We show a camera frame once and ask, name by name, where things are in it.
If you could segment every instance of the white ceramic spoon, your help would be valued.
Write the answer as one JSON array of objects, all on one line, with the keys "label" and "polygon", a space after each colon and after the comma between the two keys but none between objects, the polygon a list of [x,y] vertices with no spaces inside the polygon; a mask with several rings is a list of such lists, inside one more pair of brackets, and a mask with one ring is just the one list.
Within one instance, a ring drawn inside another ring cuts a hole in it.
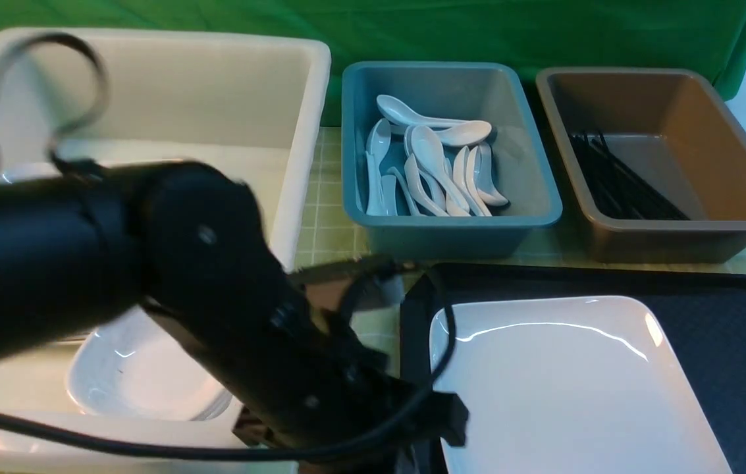
[{"label": "white ceramic spoon", "polygon": [[446,156],[442,152],[442,143],[432,129],[427,126],[418,126],[411,132],[411,148],[417,162],[423,166],[428,174],[440,183],[447,194],[452,195],[454,202],[466,212],[469,212],[469,202],[460,193],[454,181],[446,174],[444,161]]},{"label": "white ceramic spoon", "polygon": [[411,198],[417,204],[423,206],[435,216],[448,217],[448,213],[435,204],[423,189],[423,183],[420,181],[420,169],[417,165],[417,158],[414,155],[409,156],[405,160],[405,181],[407,181],[408,192],[411,193]]},{"label": "white ceramic spoon", "polygon": [[466,157],[466,173],[465,175],[470,177],[471,179],[466,180],[466,189],[469,191],[469,194],[472,195],[472,199],[475,200],[475,203],[478,205],[478,208],[481,210],[481,214],[483,216],[492,216],[493,214],[490,213],[490,209],[487,209],[487,205],[484,204],[484,201],[481,201],[481,197],[478,196],[478,189],[475,187],[475,162],[478,160],[478,147],[472,148],[472,150],[469,151],[469,156]]},{"label": "white ceramic spoon", "polygon": [[381,162],[390,148],[390,122],[381,119],[376,122],[367,137],[367,214],[385,215],[385,202],[381,191]]},{"label": "white ceramic spoon", "polygon": [[440,184],[434,179],[434,176],[423,170],[423,166],[420,166],[420,177],[423,178],[426,186],[428,186],[428,191],[431,192],[431,200],[439,207],[446,207],[446,193],[442,192]]},{"label": "white ceramic spoon", "polygon": [[417,202],[415,202],[414,198],[411,197],[411,192],[408,190],[408,184],[405,182],[405,176],[403,176],[399,170],[396,170],[396,166],[388,168],[387,174],[393,174],[396,177],[397,183],[399,183],[399,187],[402,187],[402,194],[405,195],[405,201],[408,203],[408,212],[411,213],[411,216],[424,216],[425,214],[421,213],[417,208]]},{"label": "white ceramic spoon", "polygon": [[[394,125],[390,124],[390,129],[393,130]],[[413,148],[411,148],[411,133],[414,130],[413,126],[404,127],[404,135],[402,137],[402,146],[405,147],[405,159],[414,154]]]},{"label": "white ceramic spoon", "polygon": [[[412,125],[407,127],[405,136],[402,138],[402,144],[405,146],[406,157],[414,154],[413,147],[411,146],[411,134],[414,128],[415,126]],[[439,207],[446,207],[446,194],[442,192],[442,189],[440,189],[440,185],[437,183],[437,180],[435,180],[432,175],[423,170],[423,166],[421,165],[420,177],[423,178],[423,180],[426,182],[426,186],[428,186],[428,190],[431,191],[431,198],[434,203],[437,204]]]},{"label": "white ceramic spoon", "polygon": [[[446,173],[449,176],[454,176],[454,173],[452,171],[452,164],[449,163],[448,160],[445,160],[444,162],[442,162],[442,164],[446,167]],[[458,207],[458,204],[454,201],[454,198],[452,198],[452,196],[448,194],[446,195],[446,212],[450,216],[455,216],[459,218],[461,217],[467,218],[469,216],[469,213],[461,209],[460,207]]]},{"label": "white ceramic spoon", "polygon": [[385,174],[381,177],[381,191],[385,201],[385,216],[398,216],[396,210],[396,177]]},{"label": "white ceramic spoon", "polygon": [[490,206],[504,206],[508,198],[498,192],[493,184],[493,150],[490,145],[481,143],[478,145],[478,156],[475,157],[475,187],[481,201]]},{"label": "white ceramic spoon", "polygon": [[396,125],[409,126],[434,126],[437,128],[447,128],[464,123],[466,120],[444,119],[436,117],[425,117],[417,114],[411,107],[407,106],[402,100],[396,99],[391,95],[381,94],[375,99],[379,111],[387,120],[396,123]]},{"label": "white ceramic spoon", "polygon": [[466,186],[466,181],[469,180],[469,177],[466,175],[466,155],[469,154],[469,147],[463,147],[460,148],[460,152],[458,152],[458,155],[454,157],[454,167],[452,168],[452,180],[454,181],[454,185],[460,189],[460,192],[463,193],[464,198],[466,198],[466,201],[469,202],[469,210],[472,211],[473,214],[476,216],[489,216],[490,214],[484,214],[483,210],[481,209],[481,206],[478,205],[478,202],[476,202],[475,198],[472,196],[472,193],[469,192],[469,187]]},{"label": "white ceramic spoon", "polygon": [[[390,124],[390,131],[394,135],[408,136],[411,126],[400,126]],[[470,147],[481,143],[493,131],[493,126],[488,121],[469,120],[445,130],[433,130],[444,147]]]}]

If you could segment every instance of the black cable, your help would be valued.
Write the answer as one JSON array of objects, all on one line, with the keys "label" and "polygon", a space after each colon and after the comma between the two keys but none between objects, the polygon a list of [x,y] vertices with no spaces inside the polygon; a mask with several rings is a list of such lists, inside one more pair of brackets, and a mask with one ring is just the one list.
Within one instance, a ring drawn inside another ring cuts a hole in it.
[{"label": "black cable", "polygon": [[361,298],[364,297],[368,288],[378,286],[376,283],[382,280],[390,279],[402,273],[415,272],[416,270],[417,266],[414,263],[397,264],[391,262],[390,267],[377,267],[358,274],[355,280],[343,291],[337,307],[337,314],[340,315],[340,318],[346,324],[349,324],[352,320],[352,314],[360,306]]},{"label": "black cable", "polygon": [[104,64],[95,49],[89,45],[89,43],[78,38],[77,36],[69,35],[68,33],[60,33],[59,31],[53,33],[44,33],[41,35],[33,36],[28,39],[24,39],[21,42],[13,45],[9,51],[7,51],[0,58],[0,86],[2,84],[5,75],[11,68],[15,61],[21,57],[24,53],[29,51],[35,46],[39,45],[62,45],[71,50],[77,51],[83,57],[85,57],[92,65],[93,72],[95,73],[95,79],[97,84],[97,93],[95,95],[95,101],[93,102],[89,111],[86,111],[80,117],[74,120],[70,120],[57,129],[51,135],[48,140],[47,154],[48,159],[51,160],[57,170],[61,173],[66,174],[69,171],[68,164],[65,160],[57,156],[57,147],[59,147],[60,141],[63,140],[70,133],[75,132],[81,128],[89,126],[101,118],[105,110],[107,110],[107,104],[109,102],[109,81],[107,79],[107,70],[105,70]]},{"label": "black cable", "polygon": [[442,277],[436,269],[426,269],[427,276],[433,287],[439,294],[444,307],[446,324],[448,326],[448,340],[446,349],[440,358],[440,362],[433,369],[428,380],[415,390],[405,404],[399,408],[388,419],[379,426],[370,429],[364,434],[348,439],[337,444],[304,450],[250,450],[250,449],[217,449],[217,448],[192,448],[181,446],[159,446],[156,444],[129,443],[114,441],[106,438],[98,438],[74,431],[48,426],[42,423],[32,422],[24,418],[11,417],[0,413],[0,429],[18,435],[32,436],[34,438],[66,444],[84,450],[98,451],[110,455],[132,456],[142,458],[165,458],[182,461],[309,461],[324,462],[334,461],[346,456],[359,454],[365,450],[380,447],[386,442],[387,435],[399,428],[407,417],[417,409],[423,400],[434,389],[434,383],[439,379],[442,372],[448,367],[454,355],[454,346],[457,337],[454,310],[448,299]]}]

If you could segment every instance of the green cloth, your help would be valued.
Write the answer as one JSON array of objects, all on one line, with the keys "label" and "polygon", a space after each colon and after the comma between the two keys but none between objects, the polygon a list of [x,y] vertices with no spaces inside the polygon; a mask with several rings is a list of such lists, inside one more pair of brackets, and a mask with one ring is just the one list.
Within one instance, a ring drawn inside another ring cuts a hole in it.
[{"label": "green cloth", "polygon": [[340,75],[367,60],[487,61],[524,82],[548,66],[700,72],[731,99],[746,69],[746,0],[0,0],[0,30],[87,26],[313,38]]}]

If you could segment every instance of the black tray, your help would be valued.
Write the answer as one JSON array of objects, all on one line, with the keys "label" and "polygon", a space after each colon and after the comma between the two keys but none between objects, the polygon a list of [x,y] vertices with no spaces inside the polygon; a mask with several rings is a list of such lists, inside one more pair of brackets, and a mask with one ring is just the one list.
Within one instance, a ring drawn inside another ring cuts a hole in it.
[{"label": "black tray", "polygon": [[[437,269],[453,303],[597,295],[640,300],[671,342],[733,474],[746,474],[745,275],[457,263]],[[428,330],[439,309],[433,287],[421,278],[400,318],[400,376],[407,381],[428,377]],[[415,452],[421,474],[447,472],[439,441],[416,444]]]}]

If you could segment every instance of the plate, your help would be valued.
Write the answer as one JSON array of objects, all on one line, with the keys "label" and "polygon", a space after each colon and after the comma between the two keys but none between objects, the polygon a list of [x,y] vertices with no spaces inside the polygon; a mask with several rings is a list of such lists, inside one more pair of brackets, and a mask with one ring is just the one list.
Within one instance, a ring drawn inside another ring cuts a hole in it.
[{"label": "plate", "polygon": [[[436,390],[469,408],[450,474],[731,472],[650,309],[620,296],[461,303]],[[433,318],[432,366],[444,351]]]},{"label": "plate", "polygon": [[209,419],[232,401],[139,308],[91,333],[74,356],[66,389],[86,414],[168,421]]}]

